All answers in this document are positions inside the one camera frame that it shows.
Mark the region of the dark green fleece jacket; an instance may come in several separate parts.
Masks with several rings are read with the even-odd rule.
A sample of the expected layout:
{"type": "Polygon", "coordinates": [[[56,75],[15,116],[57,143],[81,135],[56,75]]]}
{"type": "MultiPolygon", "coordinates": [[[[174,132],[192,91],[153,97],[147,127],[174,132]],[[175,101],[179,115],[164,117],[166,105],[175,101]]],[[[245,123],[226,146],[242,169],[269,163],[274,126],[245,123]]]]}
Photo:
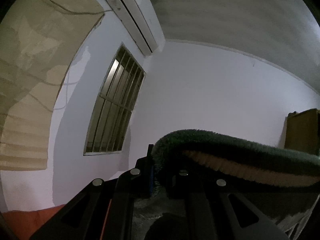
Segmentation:
{"type": "Polygon", "coordinates": [[[153,189],[136,201],[132,239],[171,209],[160,176],[187,170],[222,177],[229,189],[261,211],[288,239],[319,239],[319,157],[210,131],[171,132],[151,152],[153,189]]]}

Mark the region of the orange table cloth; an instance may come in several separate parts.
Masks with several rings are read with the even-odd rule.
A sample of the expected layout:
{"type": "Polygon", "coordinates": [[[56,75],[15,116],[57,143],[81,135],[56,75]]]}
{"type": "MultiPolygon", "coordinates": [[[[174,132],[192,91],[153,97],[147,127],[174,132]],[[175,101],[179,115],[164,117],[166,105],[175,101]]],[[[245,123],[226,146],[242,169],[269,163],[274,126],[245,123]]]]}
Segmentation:
{"type": "Polygon", "coordinates": [[[8,211],[4,221],[18,239],[29,239],[41,226],[64,207],[64,204],[36,211],[8,211]]]}

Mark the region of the barred window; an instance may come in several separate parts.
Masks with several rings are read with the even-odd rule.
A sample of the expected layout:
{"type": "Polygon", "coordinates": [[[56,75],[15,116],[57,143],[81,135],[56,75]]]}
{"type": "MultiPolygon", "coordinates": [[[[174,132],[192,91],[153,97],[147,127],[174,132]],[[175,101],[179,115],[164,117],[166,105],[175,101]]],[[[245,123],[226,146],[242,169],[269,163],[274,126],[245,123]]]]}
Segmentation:
{"type": "Polygon", "coordinates": [[[100,87],[91,115],[84,156],[122,150],[145,72],[121,44],[100,87]]]}

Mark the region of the brown cardboard box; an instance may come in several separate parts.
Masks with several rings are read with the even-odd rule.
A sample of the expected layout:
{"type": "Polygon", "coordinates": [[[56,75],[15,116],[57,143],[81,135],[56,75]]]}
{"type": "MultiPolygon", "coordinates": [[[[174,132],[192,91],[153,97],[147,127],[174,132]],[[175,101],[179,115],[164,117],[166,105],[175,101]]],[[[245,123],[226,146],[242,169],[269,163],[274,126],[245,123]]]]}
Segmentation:
{"type": "Polygon", "coordinates": [[[319,155],[319,109],[288,114],[284,148],[319,155]]]}

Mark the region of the white wall air conditioner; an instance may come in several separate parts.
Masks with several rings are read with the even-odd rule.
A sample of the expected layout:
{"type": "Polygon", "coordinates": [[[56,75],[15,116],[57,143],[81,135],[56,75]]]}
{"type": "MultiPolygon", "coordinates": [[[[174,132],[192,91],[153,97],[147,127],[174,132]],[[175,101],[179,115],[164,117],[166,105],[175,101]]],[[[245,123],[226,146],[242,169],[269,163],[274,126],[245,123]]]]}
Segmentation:
{"type": "Polygon", "coordinates": [[[150,0],[105,0],[144,56],[161,52],[163,30],[150,0]]]}

